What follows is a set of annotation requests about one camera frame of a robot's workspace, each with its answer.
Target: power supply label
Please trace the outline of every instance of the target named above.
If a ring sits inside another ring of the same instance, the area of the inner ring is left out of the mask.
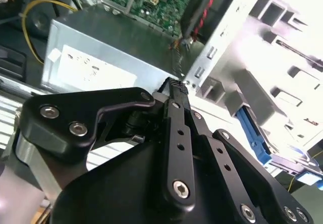
[[[91,91],[133,87],[137,76],[64,45],[58,78],[80,90]]]

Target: metal sheet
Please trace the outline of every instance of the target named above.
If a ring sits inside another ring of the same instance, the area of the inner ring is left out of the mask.
[[[243,25],[249,12],[257,0],[233,0],[227,12],[222,17],[218,27],[213,32],[205,47],[198,52],[198,56],[192,55],[195,60],[190,67],[185,81],[195,90],[206,80],[213,67],[225,52],[238,30]]]
[[[173,75],[172,53],[169,50],[171,42],[171,38],[126,16],[115,16],[99,6],[90,7],[53,21],[42,85],[57,92],[89,90],[82,86],[82,79],[77,82],[77,87],[67,83],[68,73],[66,76],[60,74],[60,68],[65,63],[63,56],[51,57],[53,50],[63,52],[63,48],[68,46],[101,61],[101,70],[109,64],[109,67],[113,65],[135,75],[134,85],[128,87],[141,87],[152,93],[167,77],[177,78]],[[122,74],[107,72],[106,82],[96,81],[90,90],[115,88],[116,83],[123,85],[127,80]]]

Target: gray surface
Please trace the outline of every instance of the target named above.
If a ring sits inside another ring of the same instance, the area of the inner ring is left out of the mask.
[[[0,35],[1,45],[11,47],[26,55],[26,83],[34,87],[39,87],[42,75],[42,65],[35,59],[35,57],[31,53],[23,33],[9,27],[8,25],[1,25]],[[32,41],[37,49],[38,54],[42,58],[44,58],[46,52],[46,42],[37,39],[32,39]]]
[[[250,107],[246,98],[239,91],[233,91],[226,99],[226,107],[232,117],[234,117],[238,110],[243,106]]]
[[[53,21],[47,55],[64,45],[84,52],[137,76],[135,87],[152,93],[172,75],[172,40],[123,15],[114,16],[99,7],[90,7]],[[42,84],[58,92],[79,91],[58,78],[61,61],[46,58]],[[107,75],[122,83],[118,75]]]
[[[305,185],[292,195],[308,211],[315,224],[322,223],[323,191],[319,190],[315,185]]]
[[[224,96],[225,91],[222,83],[211,77],[208,77],[200,90],[196,93],[196,96],[217,103]]]
[[[0,223],[29,224],[44,193],[18,178],[8,167],[0,176]]]
[[[56,201],[62,189],[72,180],[87,172],[86,161],[75,165],[58,162],[48,154],[43,154],[22,135],[18,139],[16,154],[20,161],[29,166],[51,203]]]
[[[278,0],[258,0],[250,14],[265,24],[275,27],[286,11],[287,6]]]

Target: blue latch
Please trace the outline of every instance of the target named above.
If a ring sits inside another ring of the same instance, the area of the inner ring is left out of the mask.
[[[252,123],[250,122],[247,113],[242,107],[240,110],[237,111],[236,116],[241,123],[243,131],[245,132],[248,142],[255,152],[258,160],[263,164],[267,165],[272,161],[272,157],[268,153],[266,153],[263,144],[265,143],[264,138],[258,133],[257,130],[254,129]]]

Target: mounting hole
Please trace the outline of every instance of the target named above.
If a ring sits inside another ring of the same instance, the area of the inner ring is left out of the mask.
[[[185,150],[185,147],[182,144],[177,144],[177,148],[181,151]]]
[[[173,107],[175,107],[175,108],[177,108],[177,109],[179,109],[181,106],[179,105],[179,104],[177,104],[176,102],[173,102],[172,103],[172,105],[173,105]]]
[[[224,167],[226,168],[227,171],[231,171],[231,168],[229,165],[225,164]]]

